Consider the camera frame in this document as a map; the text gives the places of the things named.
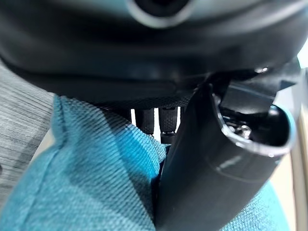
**black lever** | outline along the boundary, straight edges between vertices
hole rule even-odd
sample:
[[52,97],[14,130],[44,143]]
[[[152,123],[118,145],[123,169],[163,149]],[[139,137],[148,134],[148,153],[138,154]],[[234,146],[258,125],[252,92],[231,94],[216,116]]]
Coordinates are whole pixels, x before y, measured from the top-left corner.
[[295,123],[272,105],[257,123],[219,109],[211,85],[191,99],[166,158],[158,194],[159,231],[216,231],[233,219],[291,150]]

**metal bolt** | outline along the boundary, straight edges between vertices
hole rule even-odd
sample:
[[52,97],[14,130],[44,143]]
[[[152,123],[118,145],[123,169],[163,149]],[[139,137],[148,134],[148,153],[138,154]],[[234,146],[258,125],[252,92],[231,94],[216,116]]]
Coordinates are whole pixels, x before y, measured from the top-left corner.
[[268,70],[269,70],[269,69],[268,69],[267,67],[263,67],[263,68],[257,68],[257,69],[255,69],[255,72],[261,74],[261,73],[267,72]]
[[235,134],[242,136],[245,139],[249,139],[251,134],[251,128],[247,125],[242,125],[241,127],[236,129]]

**teal fabric cushion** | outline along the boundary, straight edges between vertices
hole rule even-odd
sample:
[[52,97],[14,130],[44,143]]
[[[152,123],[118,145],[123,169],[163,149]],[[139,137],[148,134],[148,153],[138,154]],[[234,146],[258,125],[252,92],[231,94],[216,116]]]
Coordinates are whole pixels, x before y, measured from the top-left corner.
[[[15,187],[0,230],[155,230],[165,146],[112,112],[66,97],[55,97],[51,126],[56,142]],[[223,230],[288,230],[270,184]]]

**black plastic housing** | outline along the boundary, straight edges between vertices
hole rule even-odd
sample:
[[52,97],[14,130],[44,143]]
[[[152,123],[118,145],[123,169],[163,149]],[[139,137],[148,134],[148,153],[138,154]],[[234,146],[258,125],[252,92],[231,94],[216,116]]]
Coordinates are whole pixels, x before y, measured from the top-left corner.
[[113,2],[1,1],[0,57],[29,82],[91,103],[175,102],[205,73],[280,66],[307,38],[305,0],[236,1],[207,17],[196,0],[186,21],[164,30],[137,22],[129,1]]

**gray carpet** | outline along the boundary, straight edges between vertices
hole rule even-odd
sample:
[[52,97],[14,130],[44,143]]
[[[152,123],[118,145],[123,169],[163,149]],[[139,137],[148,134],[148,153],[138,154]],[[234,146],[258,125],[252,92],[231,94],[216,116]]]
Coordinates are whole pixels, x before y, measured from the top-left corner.
[[52,94],[0,62],[0,208],[49,129]]

